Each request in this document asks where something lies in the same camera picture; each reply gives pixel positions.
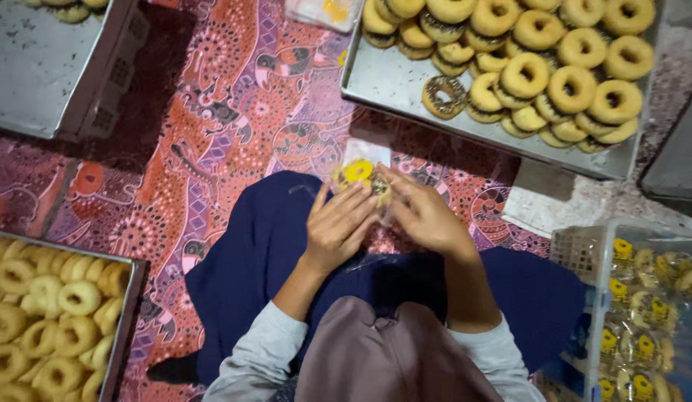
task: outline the metal baking tray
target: metal baking tray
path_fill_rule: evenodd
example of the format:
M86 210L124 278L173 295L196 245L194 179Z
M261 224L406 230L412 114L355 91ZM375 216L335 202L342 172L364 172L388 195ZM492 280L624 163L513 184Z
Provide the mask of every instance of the metal baking tray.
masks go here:
M103 380L103 388L100 392L100 397L98 398L100 402L113 401L120 389L118 380L120 379L120 374L125 368L125 363L127 362L126 349L128 349L129 342L131 340L130 332L132 330L132 319L135 316L135 307L137 306L137 301L142 292L142 281L145 277L145 268L147 267L147 262L134 260L131 258L116 257L114 255L103 254L102 252L81 250L79 248L68 247L66 245L61 245L54 242L47 242L45 240L38 240L31 237L1 231L0 237L23 240L33 245L41 245L62 251L78 252L80 254L91 255L96 258L103 258L105 260L125 262L130 264L132 267L130 281L128 282L127 290L125 291L125 299L123 301L122 311L120 313L120 320L118 321L118 329L115 332L115 340L113 342L112 351L110 352L108 370L106 371L105 379Z
M598 154L585 154L576 147L567 150L553 148L541 141L537 135L520 140L505 132L499 123L478 123L470 119L465 111L451 120L438 119L423 106L421 92L429 78L442 73L430 60L409 60L395 46L387 50L372 47L361 38L360 29L354 29L351 37L346 63L341 73L341 96L381 112L592 178L626 179L634 168L642 128L649 116L653 83L651 78L660 58L660 47L657 43L660 24L664 21L665 3L664 0L656 1L656 19L643 34L644 39L654 46L656 56L652 71L637 82L644 95L639 132L618 146ZM472 76L466 71L459 80L468 89L472 83Z
M0 0L0 127L47 139L77 133L136 1L110 1L102 23L68 24Z

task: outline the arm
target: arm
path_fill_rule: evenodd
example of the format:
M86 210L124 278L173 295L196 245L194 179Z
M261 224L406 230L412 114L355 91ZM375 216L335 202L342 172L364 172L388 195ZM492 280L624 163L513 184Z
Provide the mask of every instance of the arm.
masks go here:
M494 300L480 253L465 225L432 187L384 166L378 169L397 194L390 204L395 219L413 241L443 254L449 333L503 399L544 401L528 381L522 354Z
M308 326L303 321L316 292L333 269L358 251L378 219L369 190L355 185L325 203L328 187L328 182L322 185L307 219L306 251L222 362L204 401L266 401L290 377L289 362L304 342Z

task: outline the stack of donuts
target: stack of donuts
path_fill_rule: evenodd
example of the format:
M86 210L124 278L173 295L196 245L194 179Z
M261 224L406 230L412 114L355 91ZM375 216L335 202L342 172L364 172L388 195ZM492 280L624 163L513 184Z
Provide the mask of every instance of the stack of donuts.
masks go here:
M130 275L0 237L0 401L97 401Z
M640 34L655 12L653 0L366 0L362 35L432 60L443 75L422 101L440 119L465 109L514 137L595 153L638 129L635 81L654 63Z

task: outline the brown hijab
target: brown hijab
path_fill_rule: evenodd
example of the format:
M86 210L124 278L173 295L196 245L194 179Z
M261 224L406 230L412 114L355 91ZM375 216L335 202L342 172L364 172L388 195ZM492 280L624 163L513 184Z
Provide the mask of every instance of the brown hijab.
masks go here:
M295 400L502 402L430 309L404 303L394 319L376 318L351 296L324 314Z

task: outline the person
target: person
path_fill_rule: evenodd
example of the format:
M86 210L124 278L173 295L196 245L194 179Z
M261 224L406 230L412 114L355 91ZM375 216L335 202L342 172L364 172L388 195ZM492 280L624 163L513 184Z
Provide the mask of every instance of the person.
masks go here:
M326 181L313 197L318 179L284 172L240 196L235 230L186 278L205 326L195 363L210 382L204 401L544 400L528 368L563 348L583 309L582 284L502 248L488 265L517 256L521 272L511 281L493 273L435 189L377 169L395 194L389 214L430 253L361 266L379 215L359 183L331 197ZM527 287L541 283L548 292L530 297Z

